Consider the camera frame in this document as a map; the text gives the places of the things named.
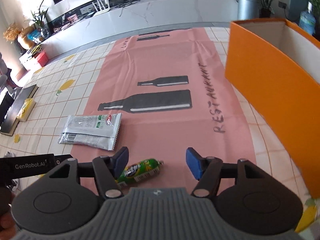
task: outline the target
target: trash can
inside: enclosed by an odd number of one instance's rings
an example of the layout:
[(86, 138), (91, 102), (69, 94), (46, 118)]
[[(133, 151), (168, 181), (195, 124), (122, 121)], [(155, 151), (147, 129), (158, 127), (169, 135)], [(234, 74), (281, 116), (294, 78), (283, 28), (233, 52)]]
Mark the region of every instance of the trash can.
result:
[(237, 0), (238, 20), (259, 18), (260, 0)]

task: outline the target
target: yellow lemon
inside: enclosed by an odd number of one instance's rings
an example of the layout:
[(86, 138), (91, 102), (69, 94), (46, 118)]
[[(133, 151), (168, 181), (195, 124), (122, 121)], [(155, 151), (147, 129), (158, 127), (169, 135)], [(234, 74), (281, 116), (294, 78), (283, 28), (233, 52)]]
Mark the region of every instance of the yellow lemon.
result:
[(66, 63), (68, 60), (72, 59), (75, 56), (75, 54), (70, 55), (69, 57), (66, 57), (66, 59), (64, 60), (64, 63)]
[(69, 88), (69, 87), (73, 84), (74, 81), (75, 81), (74, 79), (70, 79), (70, 80), (66, 81), (66, 82), (59, 88), (59, 90), (57, 91), (56, 95), (58, 96), (63, 90)]
[(310, 226), (315, 221), (316, 212), (317, 206), (309, 206), (302, 214), (302, 217), (295, 231), (299, 233)]
[(43, 67), (42, 67), (42, 68), (40, 68), (40, 69), (38, 69), (37, 71), (35, 71), (35, 72), (34, 72), (34, 74), (39, 73), (41, 70), (43, 70)]
[(14, 143), (18, 143), (20, 141), (20, 135), (19, 134), (16, 134), (14, 136)]

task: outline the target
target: white plastic packet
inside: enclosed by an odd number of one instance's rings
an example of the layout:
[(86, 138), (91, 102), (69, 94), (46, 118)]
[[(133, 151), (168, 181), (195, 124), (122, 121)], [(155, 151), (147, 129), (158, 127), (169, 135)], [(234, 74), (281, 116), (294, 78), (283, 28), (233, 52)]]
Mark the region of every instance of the white plastic packet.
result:
[(58, 143), (84, 144), (111, 151), (116, 144), (121, 115), (69, 115)]

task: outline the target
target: silver screw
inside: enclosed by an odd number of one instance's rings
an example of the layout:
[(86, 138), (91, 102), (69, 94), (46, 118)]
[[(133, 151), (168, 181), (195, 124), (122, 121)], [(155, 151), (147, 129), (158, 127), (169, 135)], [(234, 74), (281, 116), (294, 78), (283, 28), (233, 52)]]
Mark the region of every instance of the silver screw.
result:
[(121, 196), (121, 191), (118, 189), (109, 189), (106, 191), (106, 196), (109, 198), (116, 198)]
[(193, 195), (196, 197), (207, 197), (210, 194), (210, 192), (204, 188), (196, 189), (193, 192)]

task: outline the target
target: snack package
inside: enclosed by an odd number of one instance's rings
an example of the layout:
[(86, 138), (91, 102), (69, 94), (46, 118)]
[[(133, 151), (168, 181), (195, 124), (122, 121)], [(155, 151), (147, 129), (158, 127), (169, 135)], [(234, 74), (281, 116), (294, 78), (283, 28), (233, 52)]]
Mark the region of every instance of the snack package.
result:
[(36, 102), (33, 98), (27, 98), (24, 100), (23, 106), (21, 107), (17, 119), (19, 121), (25, 122), (30, 115), (33, 107), (35, 106)]
[(113, 150), (120, 127), (120, 114), (91, 116), (70, 115), (59, 136), (58, 143), (84, 144)]
[(116, 183), (120, 188), (123, 188), (129, 186), (132, 183), (137, 183), (155, 175), (158, 175), (160, 172), (160, 166), (163, 163), (163, 161), (147, 159), (142, 162), (128, 166), (124, 169), (120, 177), (116, 180)]

